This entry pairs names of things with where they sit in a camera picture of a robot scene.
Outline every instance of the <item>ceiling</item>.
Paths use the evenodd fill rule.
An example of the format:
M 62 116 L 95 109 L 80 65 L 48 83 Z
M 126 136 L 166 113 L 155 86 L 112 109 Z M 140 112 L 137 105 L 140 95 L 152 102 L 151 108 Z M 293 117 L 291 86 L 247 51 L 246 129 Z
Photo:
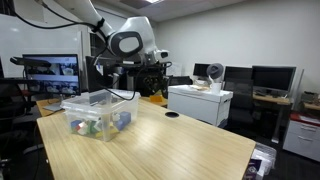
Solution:
M 144 0 L 101 1 L 137 15 L 147 16 L 155 22 L 161 22 L 173 18 L 207 11 L 218 7 L 243 2 L 245 0 L 162 0 L 154 4 L 145 2 L 141 3 L 141 1 Z

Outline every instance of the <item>robotic arm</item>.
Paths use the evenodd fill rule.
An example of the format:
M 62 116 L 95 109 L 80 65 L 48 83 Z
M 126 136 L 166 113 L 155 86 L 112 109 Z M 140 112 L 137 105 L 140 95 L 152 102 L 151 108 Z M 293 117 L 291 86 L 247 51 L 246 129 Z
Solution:
M 168 57 L 167 50 L 159 50 L 147 17 L 128 18 L 124 25 L 117 31 L 97 13 L 90 0 L 54 0 L 64 9 L 74 14 L 84 22 L 96 25 L 92 31 L 106 43 L 109 51 L 115 56 L 127 58 L 139 54 L 142 64 L 155 64 Z M 135 39 L 137 45 L 130 50 L 123 48 L 122 43 L 128 39 Z

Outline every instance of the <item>clear plastic container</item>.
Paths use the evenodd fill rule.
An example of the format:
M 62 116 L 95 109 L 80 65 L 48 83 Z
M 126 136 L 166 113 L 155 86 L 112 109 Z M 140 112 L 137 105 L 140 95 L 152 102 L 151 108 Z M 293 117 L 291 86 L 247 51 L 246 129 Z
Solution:
M 111 90 L 125 98 L 133 95 L 132 91 Z M 61 107 L 66 110 L 71 133 L 110 141 L 137 118 L 139 97 L 136 92 L 133 100 L 126 101 L 100 90 L 64 100 Z

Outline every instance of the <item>white box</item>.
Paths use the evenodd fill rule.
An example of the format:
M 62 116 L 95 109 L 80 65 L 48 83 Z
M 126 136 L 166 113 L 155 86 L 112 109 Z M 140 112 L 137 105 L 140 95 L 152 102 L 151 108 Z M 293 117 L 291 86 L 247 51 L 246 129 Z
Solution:
M 214 126 L 229 116 L 233 93 L 220 91 L 219 95 L 210 91 L 197 91 L 188 85 L 169 86 L 168 109 L 205 121 Z
M 111 90 L 125 98 L 133 95 L 131 91 Z M 71 133 L 109 141 L 137 118 L 139 97 L 140 93 L 136 92 L 127 101 L 100 90 L 64 100 L 61 107 L 66 110 Z

